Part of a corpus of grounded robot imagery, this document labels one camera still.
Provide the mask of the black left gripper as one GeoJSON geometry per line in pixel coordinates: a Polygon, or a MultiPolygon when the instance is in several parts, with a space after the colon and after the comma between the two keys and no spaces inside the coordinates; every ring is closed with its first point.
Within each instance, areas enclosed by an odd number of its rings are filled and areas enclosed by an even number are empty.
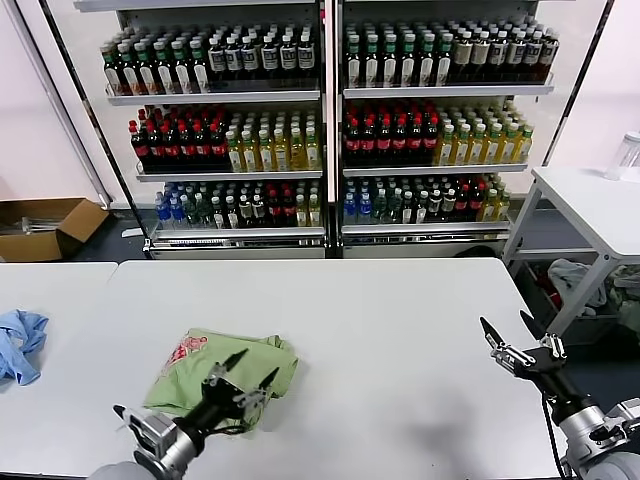
{"type": "Polygon", "coordinates": [[[224,379],[247,352],[247,349],[243,349],[211,367],[202,383],[200,402],[186,415],[174,419],[182,431],[211,436],[236,435],[251,429],[250,416],[255,408],[264,405],[270,398],[271,385],[279,369],[272,370],[255,389],[242,391],[224,379]]]}

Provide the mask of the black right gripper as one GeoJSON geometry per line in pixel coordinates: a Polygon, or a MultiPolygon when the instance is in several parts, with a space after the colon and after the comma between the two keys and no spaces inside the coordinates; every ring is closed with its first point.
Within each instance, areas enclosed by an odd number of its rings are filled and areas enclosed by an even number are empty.
{"type": "Polygon", "coordinates": [[[591,396],[581,392],[564,373],[566,351],[561,338],[544,331],[526,311],[521,310],[520,317],[541,346],[523,352],[505,342],[498,331],[480,317],[484,338],[491,347],[491,357],[512,375],[516,375],[518,368],[523,368],[523,378],[538,388],[553,409],[589,407],[591,396]]]}

